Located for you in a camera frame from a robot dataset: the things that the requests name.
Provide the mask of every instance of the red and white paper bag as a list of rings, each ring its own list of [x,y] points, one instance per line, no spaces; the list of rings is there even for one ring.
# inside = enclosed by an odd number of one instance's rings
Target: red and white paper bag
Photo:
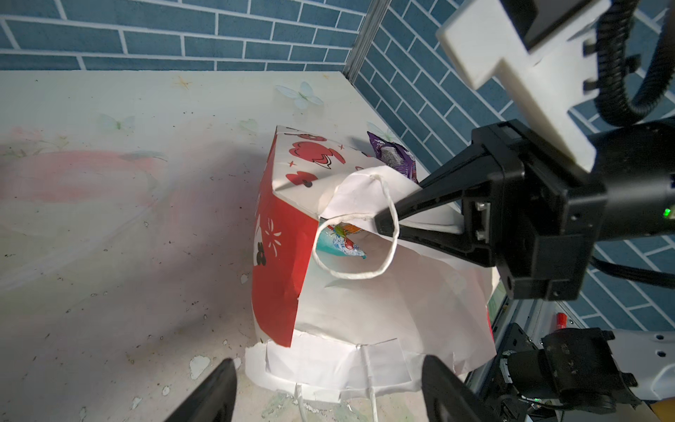
[[[458,375],[495,354],[486,304],[495,275],[425,246],[399,241],[394,260],[369,280],[336,279],[312,259],[319,218],[387,209],[377,174],[396,202],[420,188],[374,157],[322,136],[277,127],[260,185],[252,305],[260,340],[246,351],[256,384],[309,400],[420,388],[425,354]],[[462,227],[449,205],[401,222]],[[372,221],[348,219],[367,254],[319,252],[331,269],[360,273],[384,261],[391,238]]]

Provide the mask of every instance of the purple snack package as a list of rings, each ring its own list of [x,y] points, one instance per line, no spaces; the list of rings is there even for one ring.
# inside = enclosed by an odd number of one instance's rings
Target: purple snack package
[[[403,145],[394,142],[388,142],[378,135],[368,132],[368,137],[371,140],[371,145],[375,150],[375,158],[384,162],[392,169],[406,176],[415,183],[417,182],[417,168],[415,166],[415,158],[410,154],[410,151]]]

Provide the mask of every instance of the table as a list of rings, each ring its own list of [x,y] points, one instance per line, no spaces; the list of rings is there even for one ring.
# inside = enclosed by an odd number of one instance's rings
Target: table
[[[307,81],[299,110],[275,85]],[[339,72],[0,72],[0,420],[163,421],[254,342],[250,250],[276,125],[372,151]],[[428,173],[418,169],[421,178]],[[299,420],[238,371],[236,421]],[[380,420],[426,420],[421,394]],[[310,420],[370,420],[367,400]]]

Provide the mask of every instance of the bag handle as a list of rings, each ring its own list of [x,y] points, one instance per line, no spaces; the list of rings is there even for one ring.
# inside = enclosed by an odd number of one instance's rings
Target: bag handle
[[[375,278],[378,275],[384,273],[384,271],[387,271],[387,268],[389,268],[389,266],[392,264],[392,261],[394,260],[394,253],[396,252],[396,246],[398,245],[398,234],[400,231],[398,226],[398,214],[396,213],[396,205],[392,200],[392,196],[389,194],[389,185],[387,185],[387,182],[379,174],[371,174],[369,175],[369,177],[374,180],[379,180],[380,184],[382,185],[382,193],[384,194],[384,197],[387,199],[387,204],[389,205],[389,212],[391,213],[392,218],[391,220],[394,223],[394,232],[392,234],[392,241],[391,246],[389,248],[389,252],[387,253],[384,262],[382,262],[382,265],[380,265],[380,268],[375,271],[366,271],[362,273],[342,273],[328,268],[326,264],[321,262],[321,259],[317,254],[317,243],[319,241],[319,235],[321,234],[321,231],[323,231],[323,229],[325,229],[328,226],[331,225],[334,226],[350,218],[374,219],[376,213],[350,213],[329,218],[323,223],[319,224],[317,234],[316,236],[314,236],[314,244],[312,246],[312,256],[314,257],[314,260],[317,262],[319,267],[323,268],[325,271],[328,271],[330,275],[332,275],[333,277],[342,278],[345,280],[365,280],[369,278]]]

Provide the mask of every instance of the black corrugated tube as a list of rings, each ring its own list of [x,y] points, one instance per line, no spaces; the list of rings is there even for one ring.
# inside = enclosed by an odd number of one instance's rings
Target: black corrugated tube
[[[597,23],[597,87],[595,107],[605,122],[629,126],[654,110],[675,70],[675,0],[671,0],[661,36],[640,89],[632,100],[626,93],[624,77],[629,72],[626,41],[630,35],[633,12],[639,0],[613,0],[612,6]]]

